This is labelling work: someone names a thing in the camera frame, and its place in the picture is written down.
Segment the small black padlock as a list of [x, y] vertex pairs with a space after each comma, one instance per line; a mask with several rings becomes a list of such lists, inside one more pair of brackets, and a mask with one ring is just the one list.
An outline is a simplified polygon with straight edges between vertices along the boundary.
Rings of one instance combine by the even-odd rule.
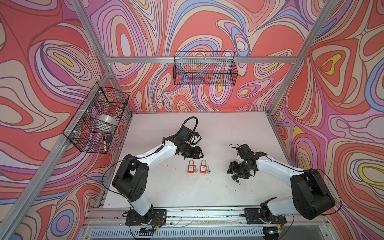
[[235, 181], [238, 185], [241, 184], [240, 180], [239, 180], [239, 176], [234, 174], [231, 176], [231, 178], [233, 179], [233, 181]]

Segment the red padlock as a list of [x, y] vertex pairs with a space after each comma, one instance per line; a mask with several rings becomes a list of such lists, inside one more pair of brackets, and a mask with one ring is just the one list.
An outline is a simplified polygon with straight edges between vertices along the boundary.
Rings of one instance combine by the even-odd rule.
[[200, 165], [200, 173], [201, 174], [206, 174], [207, 171], [208, 171], [207, 161], [206, 160], [202, 160], [201, 161], [201, 165]]
[[194, 174], [194, 173], [195, 173], [195, 164], [194, 164], [194, 160], [189, 160], [187, 173], [189, 173], [189, 174]]

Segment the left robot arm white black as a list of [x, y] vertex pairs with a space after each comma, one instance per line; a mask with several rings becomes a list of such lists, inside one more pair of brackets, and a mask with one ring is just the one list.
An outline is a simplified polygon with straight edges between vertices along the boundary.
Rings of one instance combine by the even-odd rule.
[[148, 219], [153, 216], [153, 205], [145, 196], [150, 170], [174, 156], [184, 160], [204, 157], [198, 146], [202, 139], [196, 131], [198, 123], [197, 117], [189, 117], [176, 134], [164, 137], [159, 146], [138, 156], [127, 155], [120, 161], [112, 186], [128, 200], [139, 217]]

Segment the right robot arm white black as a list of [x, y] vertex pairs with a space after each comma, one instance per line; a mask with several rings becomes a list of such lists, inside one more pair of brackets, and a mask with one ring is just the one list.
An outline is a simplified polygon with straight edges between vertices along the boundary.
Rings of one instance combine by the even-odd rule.
[[254, 152], [248, 144], [230, 144], [237, 151], [237, 160], [232, 161], [227, 173], [239, 183], [249, 179], [251, 172], [267, 173], [291, 188], [292, 196], [270, 198], [260, 204], [257, 216], [266, 224], [278, 217], [300, 215], [312, 220], [326, 214], [335, 205], [335, 199], [319, 170], [303, 170], [279, 162], [264, 152]]

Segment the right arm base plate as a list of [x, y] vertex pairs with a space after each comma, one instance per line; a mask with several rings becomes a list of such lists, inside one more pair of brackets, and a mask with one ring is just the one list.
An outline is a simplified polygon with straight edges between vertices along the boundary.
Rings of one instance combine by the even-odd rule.
[[268, 209], [265, 208], [246, 208], [241, 217], [246, 219], [247, 224], [266, 224], [266, 225], [284, 225], [287, 223], [286, 217], [279, 215], [272, 215]]

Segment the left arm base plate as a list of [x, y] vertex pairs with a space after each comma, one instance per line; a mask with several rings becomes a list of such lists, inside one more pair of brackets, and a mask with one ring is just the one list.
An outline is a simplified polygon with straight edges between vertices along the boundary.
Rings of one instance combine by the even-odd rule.
[[129, 210], [123, 213], [122, 216], [126, 217], [126, 226], [162, 226], [166, 223], [167, 210], [149, 210], [144, 216], [141, 216], [135, 210]]

